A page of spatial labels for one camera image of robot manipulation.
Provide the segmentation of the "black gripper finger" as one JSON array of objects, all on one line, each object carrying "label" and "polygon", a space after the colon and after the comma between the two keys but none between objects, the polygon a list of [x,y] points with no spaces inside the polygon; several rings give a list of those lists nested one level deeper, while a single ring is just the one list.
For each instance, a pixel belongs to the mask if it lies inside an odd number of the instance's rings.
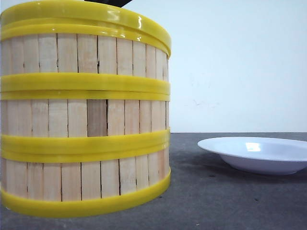
[{"label": "black gripper finger", "polygon": [[85,1],[107,4],[121,8],[126,4],[128,4],[129,2],[131,2],[132,0],[85,0]]}]

